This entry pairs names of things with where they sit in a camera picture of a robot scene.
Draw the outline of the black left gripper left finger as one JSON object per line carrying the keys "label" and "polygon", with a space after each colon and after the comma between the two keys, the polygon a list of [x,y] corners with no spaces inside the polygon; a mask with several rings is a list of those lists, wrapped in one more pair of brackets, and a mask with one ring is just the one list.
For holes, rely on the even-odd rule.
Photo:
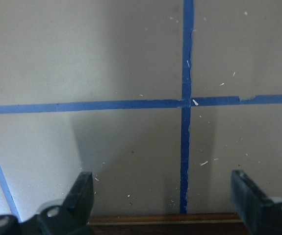
{"label": "black left gripper left finger", "polygon": [[43,235],[93,235],[87,222],[94,204],[91,172],[78,175],[61,205],[42,210],[37,224]]}

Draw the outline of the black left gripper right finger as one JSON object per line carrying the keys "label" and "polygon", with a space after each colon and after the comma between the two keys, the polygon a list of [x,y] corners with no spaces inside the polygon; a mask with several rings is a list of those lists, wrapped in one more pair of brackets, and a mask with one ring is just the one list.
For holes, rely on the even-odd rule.
{"label": "black left gripper right finger", "polygon": [[243,171],[231,172],[231,203],[252,235],[282,235],[282,198],[268,196]]}

